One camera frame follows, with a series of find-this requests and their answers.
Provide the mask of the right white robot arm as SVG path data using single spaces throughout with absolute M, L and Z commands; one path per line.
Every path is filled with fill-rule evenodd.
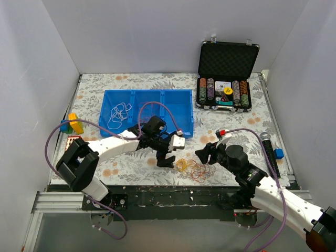
M 335 209 L 313 205 L 287 189 L 249 162 L 240 145 L 208 143 L 195 155 L 203 164 L 219 164 L 234 174 L 242 193 L 242 208 L 258 208 L 299 234 L 312 251 L 335 251 Z

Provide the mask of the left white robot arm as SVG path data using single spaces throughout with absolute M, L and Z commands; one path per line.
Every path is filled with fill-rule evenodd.
M 140 149 L 156 151 L 159 167 L 173 167 L 175 157 L 166 155 L 184 145 L 181 131 L 163 132 L 166 122 L 153 116 L 147 123 L 139 123 L 122 133 L 101 140 L 86 142 L 78 138 L 72 142 L 56 165 L 56 171 L 74 192 L 91 198 L 98 209 L 111 206 L 112 193 L 96 176 L 97 166 L 115 156 Z

